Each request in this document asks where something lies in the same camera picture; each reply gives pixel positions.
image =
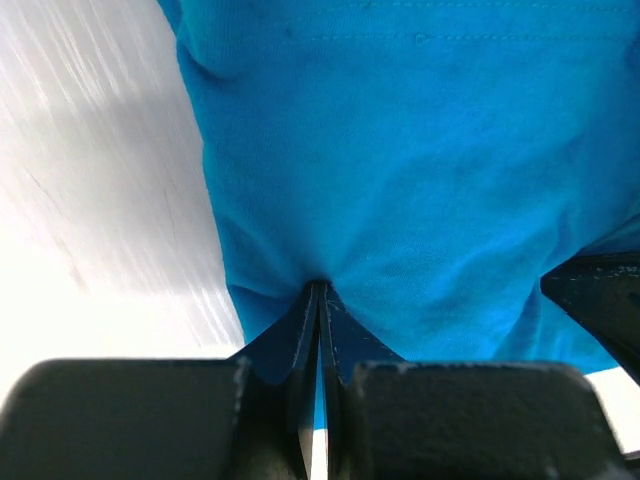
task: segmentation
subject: black metal clamp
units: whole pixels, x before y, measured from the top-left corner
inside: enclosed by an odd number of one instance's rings
[[[542,287],[639,381],[640,255]],[[318,374],[330,480],[640,478],[577,371],[407,363],[315,283],[227,360],[35,366],[0,415],[0,479],[306,480]]]

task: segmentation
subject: blue fabric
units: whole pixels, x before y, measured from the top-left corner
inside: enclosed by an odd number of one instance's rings
[[[408,359],[615,365],[539,279],[640,246],[636,0],[160,3],[247,340],[325,279]]]

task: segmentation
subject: blue t-shirt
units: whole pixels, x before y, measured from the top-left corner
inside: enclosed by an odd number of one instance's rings
[[[322,279],[410,360],[615,365],[539,280],[640,250],[640,2],[160,3],[247,340]]]

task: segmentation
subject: white surface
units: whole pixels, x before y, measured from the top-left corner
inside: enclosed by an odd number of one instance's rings
[[[0,0],[0,403],[46,358],[242,344],[200,148],[155,0]],[[593,379],[640,449],[640,391]]]

